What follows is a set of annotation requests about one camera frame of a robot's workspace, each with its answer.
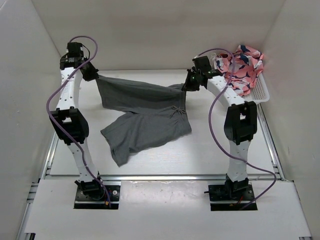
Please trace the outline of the grey shorts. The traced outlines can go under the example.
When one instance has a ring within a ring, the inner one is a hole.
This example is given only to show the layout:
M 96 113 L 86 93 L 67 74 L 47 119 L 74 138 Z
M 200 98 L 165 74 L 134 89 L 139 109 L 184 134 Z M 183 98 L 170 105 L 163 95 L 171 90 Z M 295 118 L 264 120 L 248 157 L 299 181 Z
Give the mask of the grey shorts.
M 161 86 L 99 76 L 96 80 L 105 109 L 123 112 L 100 132 L 118 167 L 131 154 L 156 148 L 192 132 L 183 84 Z

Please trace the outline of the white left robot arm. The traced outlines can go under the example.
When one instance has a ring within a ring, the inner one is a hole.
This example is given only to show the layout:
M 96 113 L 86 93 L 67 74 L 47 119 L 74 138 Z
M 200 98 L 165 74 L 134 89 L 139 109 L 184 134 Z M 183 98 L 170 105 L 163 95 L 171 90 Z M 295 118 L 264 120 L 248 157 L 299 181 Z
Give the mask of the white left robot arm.
M 110 200 L 88 148 L 89 124 L 79 110 L 81 81 L 96 81 L 102 106 L 122 112 L 101 130 L 118 166 L 131 154 L 162 146 L 191 133 L 186 112 L 186 94 L 181 84 L 161 86 L 147 82 L 99 75 L 92 55 L 84 54 L 80 42 L 69 42 L 60 59 L 59 101 L 49 110 L 49 119 L 59 139 L 70 149 L 79 171 L 77 186 L 95 201 Z

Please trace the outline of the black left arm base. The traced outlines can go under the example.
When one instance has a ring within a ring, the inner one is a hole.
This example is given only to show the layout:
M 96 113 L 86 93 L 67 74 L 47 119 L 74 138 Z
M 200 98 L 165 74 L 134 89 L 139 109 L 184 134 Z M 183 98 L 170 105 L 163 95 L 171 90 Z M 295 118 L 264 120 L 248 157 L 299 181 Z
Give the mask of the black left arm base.
M 98 187 L 96 183 L 87 185 L 88 188 L 81 188 L 81 184 L 75 181 L 77 185 L 74 209 L 82 210 L 118 210 L 121 195 L 120 184 L 105 184 L 105 188 Z

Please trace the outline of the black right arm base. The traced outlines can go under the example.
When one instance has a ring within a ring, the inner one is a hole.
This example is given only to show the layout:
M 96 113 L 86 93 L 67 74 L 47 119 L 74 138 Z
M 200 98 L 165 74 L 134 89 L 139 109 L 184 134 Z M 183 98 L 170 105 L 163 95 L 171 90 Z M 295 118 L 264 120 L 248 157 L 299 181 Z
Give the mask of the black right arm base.
M 253 186 L 230 192 L 225 184 L 209 184 L 203 192 L 209 197 L 212 212 L 257 211 Z

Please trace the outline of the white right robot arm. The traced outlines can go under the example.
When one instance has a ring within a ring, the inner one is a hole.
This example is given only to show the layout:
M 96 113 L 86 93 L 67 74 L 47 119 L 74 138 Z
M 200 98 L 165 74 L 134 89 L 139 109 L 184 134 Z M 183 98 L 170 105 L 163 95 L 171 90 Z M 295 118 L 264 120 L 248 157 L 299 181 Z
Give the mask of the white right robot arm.
M 187 71 L 182 89 L 194 92 L 203 86 L 226 108 L 223 130 L 229 140 L 230 157 L 224 193 L 230 200 L 236 200 L 249 185 L 248 150 L 257 132 L 257 106 L 228 87 L 223 74 L 212 69 L 207 56 L 195 57 L 192 61 L 194 66 Z

